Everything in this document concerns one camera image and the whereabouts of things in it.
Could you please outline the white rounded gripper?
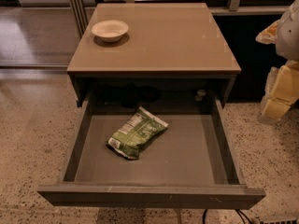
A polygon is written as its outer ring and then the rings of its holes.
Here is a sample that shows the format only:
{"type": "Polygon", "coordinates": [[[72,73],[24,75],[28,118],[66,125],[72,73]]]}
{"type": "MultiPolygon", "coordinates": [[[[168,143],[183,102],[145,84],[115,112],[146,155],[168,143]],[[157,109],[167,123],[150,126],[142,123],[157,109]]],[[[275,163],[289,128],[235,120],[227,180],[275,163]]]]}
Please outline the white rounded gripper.
{"type": "Polygon", "coordinates": [[[289,6],[280,20],[274,21],[255,37],[261,44],[275,44],[279,56],[288,60],[280,68],[272,67],[267,76],[258,121],[274,124],[299,99],[299,0],[289,6]]]}

